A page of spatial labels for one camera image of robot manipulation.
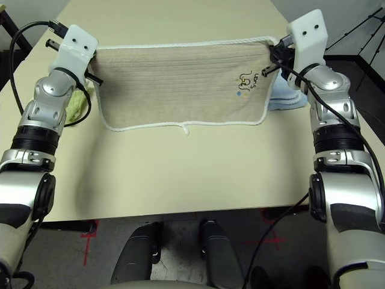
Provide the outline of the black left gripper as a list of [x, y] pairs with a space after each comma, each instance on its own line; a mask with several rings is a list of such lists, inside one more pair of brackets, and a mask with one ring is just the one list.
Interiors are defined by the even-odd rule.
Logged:
[[[57, 51], [59, 50], [60, 48], [60, 44], [55, 42], [54, 40], [52, 39], [47, 39], [46, 43], [45, 43], [45, 46], [47, 48], [52, 48], [53, 50]], [[87, 80], [89, 81], [92, 81], [92, 82], [95, 82], [97, 85], [102, 85], [103, 84], [103, 80], [101, 80], [100, 78], [98, 78], [97, 76], [93, 75], [90, 70], [89, 70], [89, 67], [86, 68], [85, 70], [85, 73], [84, 73], [84, 76]]]

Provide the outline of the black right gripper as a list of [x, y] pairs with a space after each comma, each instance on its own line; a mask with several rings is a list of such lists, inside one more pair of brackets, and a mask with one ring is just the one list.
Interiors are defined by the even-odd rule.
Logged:
[[282, 66], [286, 66], [290, 69], [293, 69], [295, 49], [284, 47], [283, 41], [280, 40], [276, 45], [269, 45], [269, 52], [270, 61], [273, 64], [264, 68], [262, 70], [262, 75], [268, 76], [269, 74], [277, 71], [278, 69], [281, 69], [281, 76], [289, 76], [290, 71], [282, 68]]

